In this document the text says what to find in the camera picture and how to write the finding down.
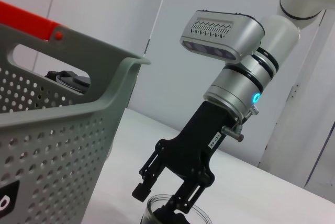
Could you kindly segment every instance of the red basket handle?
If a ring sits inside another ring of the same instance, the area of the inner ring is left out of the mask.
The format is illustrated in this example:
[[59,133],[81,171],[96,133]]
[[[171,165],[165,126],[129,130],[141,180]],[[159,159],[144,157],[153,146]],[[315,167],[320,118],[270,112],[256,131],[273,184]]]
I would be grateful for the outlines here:
[[23,31],[42,40],[49,40],[54,28],[60,25],[2,1],[0,1],[0,24]]

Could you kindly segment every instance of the blue indicator light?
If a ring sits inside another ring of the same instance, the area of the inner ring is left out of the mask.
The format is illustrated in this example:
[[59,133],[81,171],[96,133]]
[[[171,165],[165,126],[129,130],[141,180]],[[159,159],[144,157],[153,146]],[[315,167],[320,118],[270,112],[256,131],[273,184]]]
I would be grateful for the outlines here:
[[252,99],[252,101],[253,101],[254,103],[256,103],[256,102],[258,101],[258,99],[260,98],[260,96],[261,96],[260,93],[256,93],[255,95],[253,95],[253,99]]

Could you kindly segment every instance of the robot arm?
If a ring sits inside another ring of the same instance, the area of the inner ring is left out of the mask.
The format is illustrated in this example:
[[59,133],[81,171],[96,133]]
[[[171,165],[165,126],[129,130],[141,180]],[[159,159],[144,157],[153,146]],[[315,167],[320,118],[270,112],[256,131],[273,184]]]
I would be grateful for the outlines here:
[[300,29],[326,8],[335,8],[335,0],[280,0],[278,15],[260,23],[243,14],[197,11],[181,36],[182,46],[226,65],[181,133],[156,144],[133,196],[144,201],[167,167],[184,183],[159,214],[188,213],[214,182],[209,168],[213,153],[226,135],[243,140],[242,124],[257,113],[254,103],[298,43]]

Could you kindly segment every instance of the clear plastic cup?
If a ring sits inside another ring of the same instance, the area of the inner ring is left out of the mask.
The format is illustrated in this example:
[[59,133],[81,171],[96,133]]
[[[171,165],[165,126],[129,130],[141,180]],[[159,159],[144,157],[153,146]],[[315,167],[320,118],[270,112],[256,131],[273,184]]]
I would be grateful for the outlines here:
[[[153,214],[158,208],[165,205],[171,195],[160,194],[148,200],[146,211],[142,217],[141,224],[165,224]],[[193,206],[187,215],[184,215],[190,224],[212,224],[210,218],[197,206]]]

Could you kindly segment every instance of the label sticker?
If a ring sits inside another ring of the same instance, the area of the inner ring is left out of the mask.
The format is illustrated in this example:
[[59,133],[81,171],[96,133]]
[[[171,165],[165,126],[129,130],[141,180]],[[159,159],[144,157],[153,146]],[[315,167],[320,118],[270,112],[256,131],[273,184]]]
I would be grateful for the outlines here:
[[209,148],[213,149],[213,147],[215,146],[215,144],[219,141],[220,137],[222,136],[222,134],[220,132],[217,132],[214,136],[214,138],[211,140],[211,142],[209,143]]
[[15,181],[0,188],[0,219],[14,210],[19,185],[20,181]]

